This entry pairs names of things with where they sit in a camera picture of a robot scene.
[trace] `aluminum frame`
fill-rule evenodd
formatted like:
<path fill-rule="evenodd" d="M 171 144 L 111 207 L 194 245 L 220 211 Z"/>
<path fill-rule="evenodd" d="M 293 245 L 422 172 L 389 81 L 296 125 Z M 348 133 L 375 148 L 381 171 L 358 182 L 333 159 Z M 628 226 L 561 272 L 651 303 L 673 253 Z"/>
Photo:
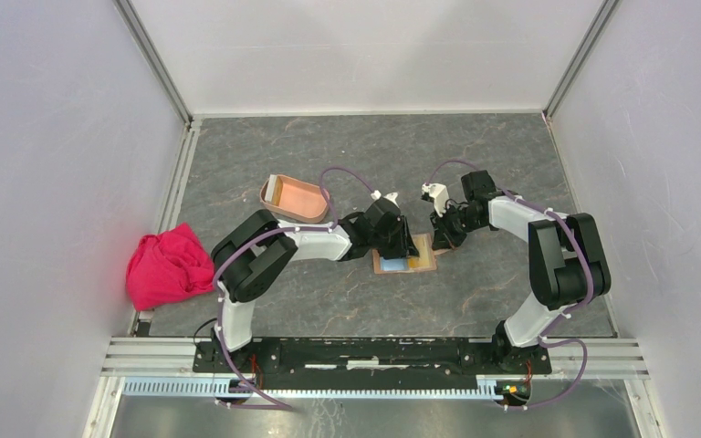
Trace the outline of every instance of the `aluminum frame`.
<path fill-rule="evenodd" d="M 171 179 L 165 188 L 159 213 L 154 219 L 152 229 L 155 233 L 170 230 L 178 223 L 183 194 L 186 182 L 189 180 L 189 171 L 192 169 L 194 150 L 197 147 L 197 140 L 200 138 L 201 126 L 203 126 L 202 119 L 193 121 L 182 136 L 181 146 L 176 152 L 176 162 L 173 165 Z M 135 333 L 141 323 L 151 323 L 153 316 L 153 311 L 138 312 L 134 309 L 128 334 Z"/>
<path fill-rule="evenodd" d="M 146 58 L 146 62 L 149 63 L 149 67 L 154 72 L 154 76 L 160 81 L 162 89 L 171 101 L 171 106 L 176 111 L 176 114 L 183 120 L 183 122 L 188 126 L 193 121 L 192 113 L 184 103 L 181 93 L 179 93 L 176 84 L 173 83 L 170 73 L 168 73 L 168 68 L 162 63 L 160 54 L 157 53 L 157 48 L 154 47 L 152 39 L 146 32 L 146 28 L 143 26 L 143 22 L 138 17 L 138 13 L 135 7 L 131 3 L 131 0 L 114 0 L 114 5 L 120 11 L 122 19 L 125 20 L 125 24 L 128 25 L 128 29 L 131 31 L 133 39 L 138 44 L 141 49 L 143 57 Z"/>
<path fill-rule="evenodd" d="M 654 390 L 643 355 L 635 339 L 583 339 L 589 351 L 585 380 L 623 381 L 638 429 L 643 438 L 665 437 L 662 422 L 654 402 Z M 473 339 L 487 342 L 488 339 Z M 119 408 L 120 397 L 128 379 L 179 378 L 185 383 L 202 383 L 211 379 L 233 379 L 232 373 L 196 373 L 192 371 L 195 345 L 192 338 L 112 338 L 103 368 L 99 387 L 90 410 L 84 437 L 110 436 Z M 573 378 L 581 365 L 581 348 L 562 346 L 549 350 L 553 372 L 536 375 L 534 380 L 567 381 Z M 522 375 L 478 375 L 481 385 L 487 381 L 520 380 Z M 329 393 L 327 391 L 289 391 L 291 397 L 327 398 L 356 397 L 358 394 Z M 376 398 L 370 394 L 366 398 Z M 471 394 L 444 392 L 401 391 L 400 394 L 383 394 L 386 398 L 473 398 Z"/>
<path fill-rule="evenodd" d="M 560 103 L 563 101 L 571 84 L 584 65 L 584 61 L 592 52 L 595 42 L 601 36 L 603 29 L 606 27 L 606 24 L 616 10 L 616 6 L 619 5 L 620 2 L 621 0 L 603 0 L 600 9 L 598 9 L 598 13 L 595 15 L 595 18 L 592 19 L 590 27 L 587 28 L 587 33 L 584 34 L 584 38 L 581 40 L 579 47 L 577 47 L 576 53 L 573 54 L 565 73 L 563 73 L 563 77 L 560 78 L 558 86 L 555 87 L 552 97 L 549 98 L 549 102 L 544 108 L 545 117 L 552 117 L 558 110 Z"/>

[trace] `pink cloth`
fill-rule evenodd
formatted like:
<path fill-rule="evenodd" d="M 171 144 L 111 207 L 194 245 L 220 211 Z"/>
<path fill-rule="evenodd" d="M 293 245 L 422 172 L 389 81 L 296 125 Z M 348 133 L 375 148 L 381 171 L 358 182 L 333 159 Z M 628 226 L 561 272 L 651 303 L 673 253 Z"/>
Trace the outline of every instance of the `pink cloth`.
<path fill-rule="evenodd" d="M 177 303 L 210 291 L 214 262 L 187 224 L 141 238 L 125 285 L 136 310 Z"/>

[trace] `white enclosure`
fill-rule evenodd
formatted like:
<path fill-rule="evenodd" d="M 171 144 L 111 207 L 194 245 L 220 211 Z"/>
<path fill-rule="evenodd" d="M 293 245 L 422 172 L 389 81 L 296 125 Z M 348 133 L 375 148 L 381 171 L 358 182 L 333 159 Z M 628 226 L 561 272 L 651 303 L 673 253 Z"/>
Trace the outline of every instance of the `white enclosure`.
<path fill-rule="evenodd" d="M 701 436 L 701 2 L 620 2 L 581 45 L 607 4 L 0 0 L 0 436 L 82 432 L 186 133 L 172 103 L 197 119 L 541 112 L 565 89 L 549 126 L 619 329 L 668 432 Z"/>
<path fill-rule="evenodd" d="M 673 436 L 701 436 L 701 2 L 622 2 L 554 118 Z"/>
<path fill-rule="evenodd" d="M 195 114 L 538 111 L 600 0 L 134 0 Z"/>
<path fill-rule="evenodd" d="M 183 125 L 109 2 L 0 1 L 0 437 L 80 436 Z"/>

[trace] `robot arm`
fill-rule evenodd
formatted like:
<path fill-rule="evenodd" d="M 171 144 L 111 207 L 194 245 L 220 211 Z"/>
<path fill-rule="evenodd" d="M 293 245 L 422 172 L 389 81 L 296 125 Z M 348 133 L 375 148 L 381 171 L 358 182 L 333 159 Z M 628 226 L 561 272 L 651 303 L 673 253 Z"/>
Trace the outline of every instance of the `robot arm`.
<path fill-rule="evenodd" d="M 527 242 L 532 292 L 512 317 L 498 325 L 493 343 L 500 360 L 535 349 L 541 332 L 587 294 L 587 282 L 574 248 L 552 217 L 507 197 L 486 171 L 464 175 L 461 183 L 464 203 L 452 201 L 442 184 L 422 188 L 423 199 L 434 204 L 430 216 L 433 248 L 455 249 L 466 240 L 467 233 L 485 226 L 506 230 Z M 594 219 L 589 214 L 557 215 L 574 233 L 587 259 L 594 296 L 605 294 L 611 287 L 611 276 Z"/>
<path fill-rule="evenodd" d="M 211 252 L 219 268 L 238 248 L 266 232 L 276 234 L 235 259 L 222 273 L 218 286 L 224 293 L 221 332 L 230 351 L 245 346 L 252 338 L 251 319 L 256 299 L 273 284 L 289 262 L 309 259 L 345 261 L 365 256 L 376 249 L 384 258 L 418 256 L 407 218 L 396 204 L 396 193 L 374 200 L 364 213 L 350 214 L 331 224 L 293 224 L 278 220 L 268 210 L 259 210 L 240 224 Z"/>

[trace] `black mount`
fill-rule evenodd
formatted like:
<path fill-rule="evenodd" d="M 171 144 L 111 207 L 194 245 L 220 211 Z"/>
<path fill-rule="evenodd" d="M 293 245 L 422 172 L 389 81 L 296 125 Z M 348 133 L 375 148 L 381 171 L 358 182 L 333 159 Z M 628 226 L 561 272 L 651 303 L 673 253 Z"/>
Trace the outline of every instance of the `black mount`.
<path fill-rule="evenodd" d="M 446 205 L 446 211 L 441 217 L 436 212 L 431 212 L 429 216 L 434 227 L 433 250 L 455 249 L 466 240 L 468 233 L 489 226 L 487 203 L 503 194 L 496 188 L 487 171 L 476 171 L 462 176 L 461 185 L 465 202 Z M 434 201 L 427 193 L 424 193 L 422 199 Z"/>
<path fill-rule="evenodd" d="M 578 213 L 566 217 L 565 222 L 587 259 L 594 286 L 593 296 L 605 294 L 612 286 L 612 277 L 595 219 L 589 214 Z M 566 258 L 563 247 L 570 252 L 574 250 L 555 222 L 542 220 L 528 224 L 530 287 L 539 303 L 549 310 L 575 304 L 587 296 L 587 280 L 579 259 L 575 255 Z"/>
<path fill-rule="evenodd" d="M 268 210 L 251 214 L 211 251 L 214 269 L 218 269 L 246 242 L 276 228 L 278 221 Z M 297 252 L 294 240 L 283 234 L 269 237 L 257 246 L 265 250 L 256 255 L 248 249 L 222 273 L 221 279 L 233 302 L 246 303 L 261 297 Z"/>
<path fill-rule="evenodd" d="M 230 372 L 212 339 L 198 345 L 193 372 Z M 537 353 L 496 362 L 491 343 L 470 338 L 260 338 L 231 356 L 242 372 L 256 356 L 269 390 L 429 390 L 475 389 L 476 375 L 525 375 L 527 360 L 534 374 L 552 373 L 547 351 Z M 349 367 L 358 360 L 407 368 Z"/>
<path fill-rule="evenodd" d="M 377 249 L 385 259 L 419 256 L 407 218 L 385 198 L 374 201 L 364 213 L 343 217 L 340 226 L 353 244 L 340 261 L 366 256 L 370 249 Z"/>

